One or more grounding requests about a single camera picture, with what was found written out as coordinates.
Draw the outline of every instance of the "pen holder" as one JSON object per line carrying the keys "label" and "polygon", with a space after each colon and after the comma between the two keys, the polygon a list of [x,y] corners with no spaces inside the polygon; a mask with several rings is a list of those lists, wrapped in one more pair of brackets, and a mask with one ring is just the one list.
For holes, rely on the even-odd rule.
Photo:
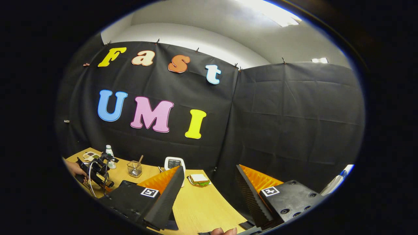
{"label": "pen holder", "polygon": [[130,161],[127,166],[130,176],[138,178],[142,175],[142,166],[137,161]]}

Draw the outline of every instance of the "black fabric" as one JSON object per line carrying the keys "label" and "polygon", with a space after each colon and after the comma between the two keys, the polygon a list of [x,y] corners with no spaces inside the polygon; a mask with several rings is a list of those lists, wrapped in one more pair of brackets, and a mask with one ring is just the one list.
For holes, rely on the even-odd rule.
{"label": "black fabric", "polygon": [[300,62],[244,69],[213,182],[246,218],[236,164],[321,192],[355,161],[364,119],[362,91],[348,68]]}
{"label": "black fabric", "polygon": [[79,121],[80,111],[77,104],[81,92],[80,82],[86,71],[83,64],[90,63],[103,46],[100,33],[91,37],[69,60],[61,80],[57,93],[54,126],[63,157],[69,157],[89,147],[89,139]]}
{"label": "black fabric", "polygon": [[[97,67],[109,48],[126,47],[126,52],[110,62],[107,67]],[[161,166],[167,156],[179,157],[187,169],[203,169],[208,176],[213,172],[225,135],[229,110],[237,78],[237,69],[232,65],[193,50],[151,42],[112,43],[101,50],[80,77],[79,97],[80,131],[86,133],[90,146],[104,151],[110,144],[116,157],[138,160],[144,155],[143,163]],[[144,50],[155,52],[150,66],[133,65],[132,59]],[[168,64],[176,55],[189,56],[191,62],[184,73],[168,70]],[[221,74],[218,85],[206,80],[206,65],[216,64]],[[113,92],[107,105],[112,113],[116,103],[115,93],[126,92],[122,113],[118,120],[107,122],[98,116],[99,92]],[[174,103],[168,118],[168,133],[159,133],[145,127],[132,128],[136,111],[137,96],[147,97],[154,109],[162,100]],[[200,139],[186,138],[191,121],[191,109],[206,112],[201,124]]]}

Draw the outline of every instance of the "plastic bottle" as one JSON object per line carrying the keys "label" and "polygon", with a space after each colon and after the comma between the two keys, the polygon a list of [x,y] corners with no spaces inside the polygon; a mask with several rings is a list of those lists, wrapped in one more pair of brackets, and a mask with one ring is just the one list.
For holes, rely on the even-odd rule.
{"label": "plastic bottle", "polygon": [[[106,145],[106,153],[114,157],[112,147],[110,145]],[[116,163],[114,161],[109,161],[109,164],[107,166],[110,169],[115,169]]]}

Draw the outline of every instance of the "wooden table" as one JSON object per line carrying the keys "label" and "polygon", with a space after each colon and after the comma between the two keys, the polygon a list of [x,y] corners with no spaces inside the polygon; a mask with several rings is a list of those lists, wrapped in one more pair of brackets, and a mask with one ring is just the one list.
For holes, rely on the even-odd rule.
{"label": "wooden table", "polygon": [[[94,152],[100,155],[100,151],[93,148],[85,149],[73,156],[67,158],[70,162],[76,162],[77,157],[84,161],[83,154]],[[119,159],[116,163],[116,169],[109,169],[109,180],[114,181],[113,189],[118,187],[122,180],[128,180],[140,183],[154,175],[160,173],[158,167],[142,164],[142,175],[138,178],[131,177],[128,174],[126,164],[129,161]],[[204,174],[203,170],[186,169],[186,176],[190,174]],[[82,186],[90,195],[89,189]],[[103,188],[94,188],[97,197],[103,196]],[[237,227],[237,232],[243,232],[244,229],[239,226],[240,223],[247,220],[241,216],[219,193],[213,183],[205,187],[192,185],[188,179],[185,179],[184,187],[180,189],[173,205],[173,213],[179,230],[160,230],[156,231],[165,235],[179,234],[198,234],[199,232],[210,232],[215,228],[221,227],[224,231]]]}

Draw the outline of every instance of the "blue letter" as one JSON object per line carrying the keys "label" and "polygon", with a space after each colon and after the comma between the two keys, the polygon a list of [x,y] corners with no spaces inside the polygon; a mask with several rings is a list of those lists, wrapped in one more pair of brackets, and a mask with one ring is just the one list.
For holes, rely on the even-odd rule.
{"label": "blue letter", "polygon": [[100,91],[100,100],[99,100],[99,107],[97,108],[97,113],[99,117],[108,122],[114,122],[119,119],[120,114],[122,112],[122,105],[123,100],[128,97],[128,94],[125,92],[117,92],[116,95],[116,106],[115,111],[113,113],[107,112],[107,102],[109,101],[109,97],[112,95],[112,92],[109,90],[101,90]]}
{"label": "blue letter", "polygon": [[221,71],[218,69],[217,65],[206,65],[208,73],[206,74],[206,79],[208,82],[216,85],[219,83],[219,79],[216,79],[216,74],[221,74]]}

